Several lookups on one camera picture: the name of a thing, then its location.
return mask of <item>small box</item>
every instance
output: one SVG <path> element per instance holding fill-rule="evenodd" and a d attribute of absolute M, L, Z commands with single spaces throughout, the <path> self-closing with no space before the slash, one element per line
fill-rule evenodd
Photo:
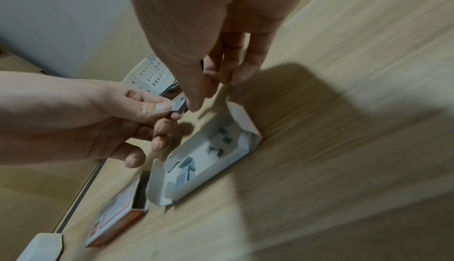
<path fill-rule="evenodd" d="M 150 207 L 145 189 L 150 171 L 142 171 L 104 206 L 85 247 L 102 247 L 142 218 Z"/>
<path fill-rule="evenodd" d="M 227 102 L 227 108 L 228 113 L 208 122 L 177 147 L 165 162 L 153 161 L 146 189 L 148 200 L 159 206 L 172 204 L 258 146 L 262 137 L 244 108 L 232 102 Z M 210 154 L 210 147 L 216 148 L 218 154 Z M 188 161 L 195 171 L 191 171 L 192 175 L 183 183 L 177 179 L 181 167 L 187 166 Z"/>

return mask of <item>wooden surface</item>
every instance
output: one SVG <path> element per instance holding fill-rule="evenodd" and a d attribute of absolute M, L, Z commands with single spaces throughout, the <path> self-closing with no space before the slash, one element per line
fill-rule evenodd
<path fill-rule="evenodd" d="M 2 55 L 0 71 L 40 69 Z M 97 163 L 0 166 L 0 260 L 16 260 L 36 234 L 52 232 Z"/>
<path fill-rule="evenodd" d="M 454 259 L 454 0 L 303 3 L 263 71 L 221 88 L 173 137 L 228 99 L 263 134 L 257 151 L 85 250 L 102 204 L 137 173 L 108 160 L 63 232 L 62 261 Z"/>

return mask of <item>black strip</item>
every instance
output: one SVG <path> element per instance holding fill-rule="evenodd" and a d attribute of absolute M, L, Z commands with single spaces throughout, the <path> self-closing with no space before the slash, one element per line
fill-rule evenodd
<path fill-rule="evenodd" d="M 74 214 L 74 212 L 76 211 L 77 209 L 77 206 L 79 206 L 80 202 L 82 201 L 82 199 L 84 198 L 85 194 L 87 193 L 88 189 L 90 188 L 90 186 L 93 184 L 93 181 L 95 181 L 96 177 L 98 176 L 98 173 L 101 171 L 101 168 L 103 168 L 104 166 L 104 163 L 105 163 L 105 159 L 101 160 L 101 162 L 98 164 L 98 166 L 96 167 L 95 171 L 93 172 L 93 174 L 91 175 L 90 179 L 88 180 L 85 188 L 82 190 L 81 194 L 79 195 L 79 197 L 77 198 L 76 202 L 73 204 L 72 208 L 70 209 L 70 212 L 67 214 L 67 216 L 65 217 L 65 220 L 63 220 L 63 222 L 61 223 L 60 227 L 57 229 L 57 232 L 56 233 L 61 233 L 63 232 L 63 229 L 65 229 L 65 226 L 68 224 L 69 220 L 71 219 L 72 215 Z"/>

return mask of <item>person's right hand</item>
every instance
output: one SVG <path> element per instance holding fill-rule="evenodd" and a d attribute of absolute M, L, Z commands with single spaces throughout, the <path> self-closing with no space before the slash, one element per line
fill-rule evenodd
<path fill-rule="evenodd" d="M 197 111 L 219 80 L 238 85 L 259 70 L 300 0 L 132 1 L 151 48 L 181 85 L 189 109 Z M 241 62 L 246 33 L 251 39 Z"/>

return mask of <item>open box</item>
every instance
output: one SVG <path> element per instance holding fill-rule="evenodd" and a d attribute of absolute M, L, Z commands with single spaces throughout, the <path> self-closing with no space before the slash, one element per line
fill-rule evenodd
<path fill-rule="evenodd" d="M 262 137 L 244 108 L 232 102 L 227 108 L 228 113 L 207 123 L 165 162 L 153 161 L 148 200 L 159 206 L 172 204 L 257 147 Z"/>

